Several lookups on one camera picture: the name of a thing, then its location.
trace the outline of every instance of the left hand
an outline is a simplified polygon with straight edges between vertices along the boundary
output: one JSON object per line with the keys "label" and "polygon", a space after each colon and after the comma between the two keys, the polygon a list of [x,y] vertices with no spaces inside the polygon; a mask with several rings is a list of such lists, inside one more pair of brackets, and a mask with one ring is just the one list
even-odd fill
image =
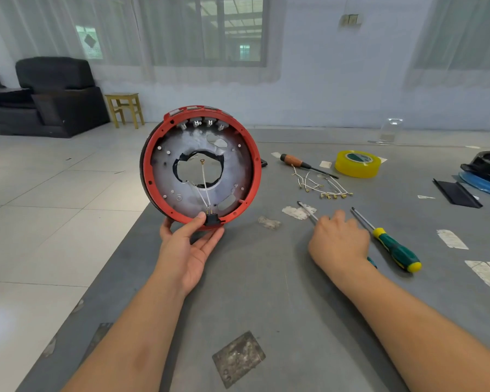
{"label": "left hand", "polygon": [[191,245],[190,238],[205,223],[206,215],[200,212],[190,223],[174,234],[171,232],[173,220],[166,217],[160,227],[163,243],[155,272],[165,274],[180,284],[187,296],[202,277],[207,257],[223,236],[223,227],[207,232]]}

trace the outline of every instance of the yellow tape roll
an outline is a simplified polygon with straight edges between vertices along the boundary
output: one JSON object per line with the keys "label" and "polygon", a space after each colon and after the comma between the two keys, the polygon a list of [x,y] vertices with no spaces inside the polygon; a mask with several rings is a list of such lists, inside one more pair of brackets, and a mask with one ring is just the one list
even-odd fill
{"label": "yellow tape roll", "polygon": [[340,151],[336,157],[336,169],[347,176],[369,178],[377,175],[381,160],[364,151]]}

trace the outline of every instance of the white curtain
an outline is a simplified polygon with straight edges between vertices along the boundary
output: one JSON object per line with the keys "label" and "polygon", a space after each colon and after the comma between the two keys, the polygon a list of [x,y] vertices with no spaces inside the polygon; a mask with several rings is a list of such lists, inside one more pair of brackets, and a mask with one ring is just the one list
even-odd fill
{"label": "white curtain", "polygon": [[0,0],[14,60],[88,59],[98,80],[259,84],[281,74],[286,0]]}
{"label": "white curtain", "polygon": [[490,87],[490,0],[435,0],[410,86]]}

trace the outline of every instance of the red circular housing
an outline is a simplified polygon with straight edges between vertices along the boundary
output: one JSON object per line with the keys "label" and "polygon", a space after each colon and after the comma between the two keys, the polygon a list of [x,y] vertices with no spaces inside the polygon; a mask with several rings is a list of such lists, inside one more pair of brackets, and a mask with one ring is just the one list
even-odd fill
{"label": "red circular housing", "polygon": [[147,138],[140,176],[150,202],[164,215],[188,223],[204,211],[202,229],[213,229],[252,203],[261,158],[250,133],[230,114],[185,106],[165,114]]}

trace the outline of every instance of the gray workbench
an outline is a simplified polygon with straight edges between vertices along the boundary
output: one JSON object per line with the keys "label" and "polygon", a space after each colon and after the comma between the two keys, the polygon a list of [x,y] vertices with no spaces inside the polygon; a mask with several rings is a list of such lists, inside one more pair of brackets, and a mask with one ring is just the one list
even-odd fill
{"label": "gray workbench", "polygon": [[[448,203],[433,177],[453,181],[476,149],[259,143],[268,161],[249,209],[227,226],[198,287],[187,298],[163,376],[162,391],[225,391],[212,355],[250,330],[266,359],[234,391],[407,390],[385,351],[352,304],[307,254],[313,225],[281,212],[297,200],[318,215],[356,207],[411,248],[423,270],[400,271],[375,243],[381,273],[490,346],[490,287],[465,260],[490,260],[490,195],[481,209]],[[286,152],[317,165],[338,151],[359,149],[388,158],[373,179],[341,177],[353,197],[321,200],[300,190],[291,169],[271,156]],[[417,195],[435,197],[421,200]],[[281,222],[267,230],[265,216]],[[151,205],[87,290],[85,306],[57,334],[55,352],[40,358],[19,391],[59,390],[78,367],[99,323],[113,322],[142,286],[158,255],[163,216]],[[448,248],[436,230],[455,232],[470,250]]]}

